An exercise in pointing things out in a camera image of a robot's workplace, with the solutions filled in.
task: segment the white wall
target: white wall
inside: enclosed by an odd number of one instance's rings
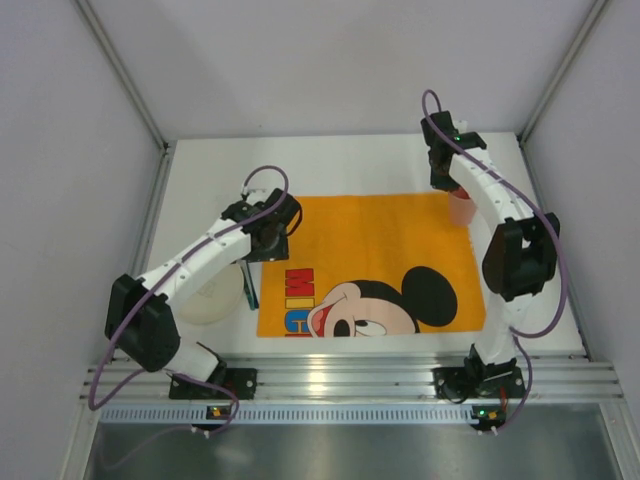
[[[529,143],[589,343],[640,425],[640,3],[617,0]]]
[[[51,480],[158,157],[70,1],[0,45],[0,478]]]
[[[170,138],[517,130],[591,0],[93,0]]]

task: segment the cable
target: cable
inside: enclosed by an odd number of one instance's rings
[[[500,387],[500,408],[507,413],[507,407],[509,406],[509,397],[507,397],[507,389]]]
[[[540,330],[539,332],[536,332],[536,333],[525,333],[525,332],[521,332],[520,330],[516,330],[513,327],[509,327],[509,329],[511,330],[512,333],[514,333],[515,335],[518,335],[519,337],[522,337],[522,338],[541,338],[541,337],[544,337],[545,335],[548,335],[554,328],[556,328],[556,326],[560,322],[560,318],[562,317],[562,312],[564,311],[565,304],[567,303],[567,297],[569,295],[569,288],[568,288],[569,276],[568,276],[568,272],[567,272],[566,257],[564,255],[564,251],[562,249],[562,245],[560,244],[560,239],[558,238],[558,235],[556,234],[555,230],[553,229],[553,226],[551,225],[551,223],[549,223],[549,220],[547,220],[547,217],[544,215],[542,210],[540,210],[524,193],[522,193],[518,188],[516,188],[514,185],[509,183],[507,180],[502,178],[494,170],[492,170],[491,168],[487,167],[484,163],[482,163],[476,157],[474,157],[469,152],[467,152],[466,150],[461,148],[457,143],[455,143],[453,140],[451,140],[449,137],[447,137],[444,134],[444,132],[442,132],[442,130],[440,130],[437,127],[437,125],[429,117],[429,112],[427,111],[427,102],[426,102],[426,100],[427,100],[427,96],[429,96],[429,95],[431,95],[435,99],[435,101],[436,101],[436,103],[438,105],[438,109],[440,109],[440,99],[438,98],[438,95],[436,95],[436,93],[433,90],[430,90],[430,89],[425,90],[424,93],[422,94],[422,111],[424,112],[424,117],[425,117],[427,123],[433,129],[433,131],[436,132],[436,134],[447,145],[449,145],[451,148],[453,148],[453,150],[455,150],[456,153],[458,153],[459,155],[462,155],[463,157],[465,157],[467,160],[469,160],[474,165],[476,165],[477,167],[479,167],[480,169],[485,171],[488,175],[490,175],[492,178],[494,178],[498,182],[502,183],[507,189],[511,190],[516,196],[518,196],[533,211],[533,214],[536,217],[538,217],[538,219],[544,225],[544,228],[547,230],[547,232],[549,232],[549,236],[551,237],[551,241],[553,242],[553,246],[554,246],[554,248],[556,250],[556,254],[558,256],[558,270],[559,270],[559,273],[560,273],[560,300],[558,301],[558,308],[556,309],[556,313],[553,316],[553,319],[551,320],[549,325],[546,328],[544,328],[544,329],[542,329],[542,330]]]
[[[89,398],[87,400],[87,403],[89,405],[89,409],[90,410],[95,411],[95,410],[98,410],[99,408],[103,407],[109,400],[111,400],[120,391],[120,389],[122,389],[122,387],[124,387],[133,378],[135,378],[136,376],[140,375],[141,373],[143,373],[145,371],[144,369],[136,370],[135,372],[133,372],[132,374],[127,376],[124,380],[122,380],[118,385],[116,385],[111,392],[109,392],[107,395],[105,395],[104,398],[102,398],[101,400],[96,402],[96,392],[98,390],[98,384],[100,383],[100,377],[102,376],[102,372],[104,370],[104,367],[109,362],[109,360],[112,358],[113,353],[115,352],[116,345],[118,343],[118,340],[120,339],[120,336],[125,331],[125,329],[129,325],[129,323],[131,323],[131,321],[136,316],[136,314],[140,311],[140,309],[155,294],[155,292],[157,292],[158,289],[162,285],[164,285],[178,271],[178,269],[180,268],[181,264],[186,263],[193,255],[195,255],[196,252],[198,252],[199,250],[201,250],[202,248],[207,246],[209,243],[213,242],[214,239],[218,239],[218,238],[222,237],[223,235],[226,235],[227,233],[232,232],[233,230],[237,230],[239,228],[242,228],[242,227],[244,227],[244,226],[246,226],[246,225],[248,225],[248,224],[250,224],[252,222],[255,222],[256,220],[259,220],[260,218],[263,218],[263,217],[265,217],[267,215],[270,215],[285,200],[285,198],[286,198],[286,196],[287,196],[287,194],[289,192],[289,177],[287,177],[287,174],[284,172],[284,170],[282,170],[280,167],[277,167],[275,165],[264,165],[262,167],[258,167],[255,170],[253,170],[249,174],[249,176],[245,179],[244,184],[243,184],[243,188],[247,187],[247,185],[249,184],[249,181],[254,177],[254,175],[256,175],[258,172],[261,172],[263,170],[275,170],[276,172],[278,172],[282,176],[282,179],[284,181],[284,187],[283,187],[283,190],[282,190],[282,194],[280,195],[278,200],[272,206],[270,206],[266,210],[258,213],[257,215],[254,215],[253,217],[249,217],[249,218],[247,218],[245,220],[242,220],[242,221],[240,221],[240,222],[238,222],[238,223],[236,223],[234,225],[231,225],[229,227],[223,228],[219,232],[216,232],[213,235],[213,237],[207,237],[206,239],[204,239],[203,241],[201,241],[200,243],[195,245],[191,250],[189,250],[180,259],[179,263],[176,263],[175,265],[173,265],[167,271],[167,273],[165,273],[162,276],[162,278],[160,280],[158,280],[158,282],[156,282],[156,284],[153,285],[149,289],[149,291],[142,296],[142,298],[140,300],[138,300],[138,302],[133,306],[133,308],[129,311],[129,313],[127,313],[127,315],[124,317],[124,320],[122,321],[122,323],[118,326],[116,331],[111,336],[111,339],[109,341],[109,345],[107,347],[107,352],[102,357],[100,362],[98,362],[98,366],[96,367],[96,371],[95,371],[95,373],[93,375],[93,379],[91,381],[91,386],[89,388]]]
[[[202,387],[210,388],[212,390],[215,390],[215,391],[218,391],[218,392],[222,392],[225,395],[227,395],[233,402],[233,406],[234,406],[233,410],[229,413],[229,416],[227,417],[227,420],[222,425],[220,425],[220,427],[218,427],[216,430],[208,431],[205,434],[205,436],[207,438],[209,438],[211,435],[217,435],[217,434],[223,432],[224,430],[226,430],[227,428],[229,428],[229,425],[231,425],[231,422],[235,419],[236,415],[238,414],[238,409],[240,408],[240,401],[238,400],[238,397],[232,391],[230,391],[230,390],[228,390],[228,389],[226,389],[224,387],[219,387],[218,385],[213,385],[212,383],[200,382],[199,380],[191,378],[188,375],[184,375],[182,373],[173,372],[173,375],[175,377],[181,378],[182,380],[185,380],[187,382],[191,382],[191,383],[194,383],[196,385],[200,385]],[[111,463],[111,464],[107,464],[107,462],[106,462],[106,460],[104,458],[104,442],[102,442],[102,438],[99,438],[98,442],[101,442],[101,443],[96,448],[99,448],[100,463],[102,465],[102,468],[104,470],[107,470],[107,471],[108,470],[116,470],[116,469],[120,468],[123,464],[125,464],[126,462],[131,460],[142,449],[144,449],[145,447],[150,445],[152,442],[154,442],[159,437],[161,437],[161,436],[163,436],[163,435],[165,435],[167,433],[171,433],[171,432],[193,430],[193,428],[195,428],[195,427],[190,427],[190,426],[186,426],[186,425],[173,425],[173,426],[171,426],[169,428],[166,428],[164,430],[160,430],[159,432],[154,433],[149,438],[145,439],[143,442],[141,442],[138,445],[136,445],[134,448],[131,449],[131,451],[129,453],[127,453],[124,457],[120,458],[117,462]]]
[[[515,410],[511,414],[511,416],[509,418],[507,418],[507,420],[502,425],[500,425],[500,427],[498,427],[496,429],[496,431],[498,431],[498,432],[501,432],[502,430],[507,428],[509,425],[511,425],[511,423],[513,423],[513,421],[516,419],[516,417],[518,415],[520,415],[520,412],[524,408],[524,404],[527,402],[527,399],[529,398],[529,395],[531,394],[531,388],[533,387],[533,366],[531,365],[531,357],[525,351],[525,349],[522,347],[522,345],[520,345],[520,339],[517,337],[517,335],[513,336],[513,343],[515,343],[515,345],[518,348],[518,350],[520,350],[520,353],[524,357],[524,361],[527,363],[527,369],[529,370],[529,378],[527,378],[527,387],[525,388],[524,394],[522,395],[522,398],[520,399],[520,403],[518,403],[518,406],[515,408]]]
[[[298,212],[298,218],[296,219],[296,223],[291,228],[291,231],[287,232],[287,237],[290,237],[291,235],[296,233],[296,230],[298,229],[301,223],[302,223],[302,205],[300,205],[300,211]]]
[[[438,106],[438,111],[439,112],[442,111],[442,104],[440,103],[440,99],[436,95],[436,92],[434,92],[433,90],[427,89],[422,94],[422,110],[425,112],[424,113],[425,118],[429,116],[429,115],[427,115],[427,110],[425,108],[425,105],[427,104],[427,95],[429,95],[429,94],[431,94],[431,96],[433,96],[433,99],[436,101],[436,105]]]

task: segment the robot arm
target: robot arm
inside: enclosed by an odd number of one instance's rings
[[[439,395],[447,399],[497,397],[505,389],[509,396],[521,396],[522,388],[516,388],[522,382],[511,329],[519,329],[534,295],[553,278],[555,248],[542,222],[502,183],[482,138],[475,132],[459,133],[449,112],[434,113],[430,119],[480,162],[472,163],[457,154],[423,119],[430,147],[431,185],[448,192],[466,192],[494,232],[482,262],[482,275],[491,291],[484,327],[464,367],[435,372]],[[558,233],[557,217],[553,213],[545,216]]]
[[[180,307],[227,265],[289,258],[287,226],[300,215],[300,204],[289,194],[270,214],[283,192],[273,191],[266,201],[253,193],[230,205],[198,240],[163,265],[133,279],[118,278],[112,287],[105,335],[111,339],[126,315],[141,298],[148,300],[122,331],[117,346],[145,370],[162,368],[207,381],[221,363],[209,348],[180,338],[173,317]]]

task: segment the red letter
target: red letter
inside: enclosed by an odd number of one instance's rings
[[[287,297],[313,297],[313,268],[287,270],[285,285]]]

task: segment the orange towel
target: orange towel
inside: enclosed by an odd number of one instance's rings
[[[291,258],[263,265],[258,336],[482,329],[469,232],[449,222],[446,194],[298,200]]]

